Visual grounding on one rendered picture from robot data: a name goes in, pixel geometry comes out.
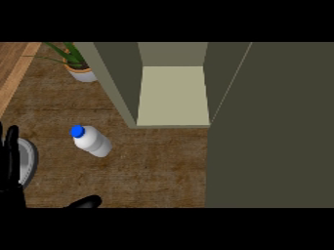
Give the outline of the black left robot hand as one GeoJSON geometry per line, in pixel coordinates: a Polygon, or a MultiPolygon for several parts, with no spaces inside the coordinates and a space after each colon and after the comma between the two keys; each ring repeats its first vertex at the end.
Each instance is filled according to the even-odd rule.
{"type": "Polygon", "coordinates": [[[0,209],[27,209],[25,189],[21,184],[19,126],[3,133],[0,121],[0,209]]]}

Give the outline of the olive green cabinet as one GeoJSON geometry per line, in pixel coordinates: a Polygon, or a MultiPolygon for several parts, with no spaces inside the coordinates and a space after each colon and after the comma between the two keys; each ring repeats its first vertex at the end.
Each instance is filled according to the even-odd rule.
{"type": "Polygon", "coordinates": [[[80,42],[77,47],[131,128],[208,128],[249,42],[80,42]]]}

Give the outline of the dark olive cabinet door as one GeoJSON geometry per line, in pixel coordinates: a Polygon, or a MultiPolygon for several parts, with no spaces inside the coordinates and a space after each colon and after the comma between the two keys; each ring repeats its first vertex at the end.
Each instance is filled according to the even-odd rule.
{"type": "Polygon", "coordinates": [[[208,132],[209,207],[334,207],[334,43],[255,43],[208,132]]]}

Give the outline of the grey round plate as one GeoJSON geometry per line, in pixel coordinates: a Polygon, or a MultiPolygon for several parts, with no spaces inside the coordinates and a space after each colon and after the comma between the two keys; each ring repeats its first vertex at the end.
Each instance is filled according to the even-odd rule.
{"type": "Polygon", "coordinates": [[[38,151],[34,143],[30,140],[19,139],[19,151],[21,151],[21,180],[24,188],[31,184],[37,164],[38,164],[38,151]]]}

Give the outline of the white bottle with blue cap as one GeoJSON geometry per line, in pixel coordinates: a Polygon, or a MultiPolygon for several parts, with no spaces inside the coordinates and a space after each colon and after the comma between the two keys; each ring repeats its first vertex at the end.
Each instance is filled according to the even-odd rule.
{"type": "Polygon", "coordinates": [[[69,131],[75,146],[96,157],[106,157],[112,151],[109,138],[93,126],[74,125],[69,131]]]}

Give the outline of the potted green plant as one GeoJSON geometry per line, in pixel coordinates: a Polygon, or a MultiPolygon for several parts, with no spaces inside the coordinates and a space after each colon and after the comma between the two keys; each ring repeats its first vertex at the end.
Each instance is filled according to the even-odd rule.
{"type": "Polygon", "coordinates": [[[61,56],[61,60],[56,60],[53,58],[44,57],[46,60],[55,61],[61,63],[72,77],[84,82],[91,83],[97,81],[96,74],[93,72],[93,69],[86,61],[86,58],[75,46],[74,42],[65,42],[65,49],[61,49],[53,43],[46,42],[46,45],[55,50],[58,55],[61,56]]]}

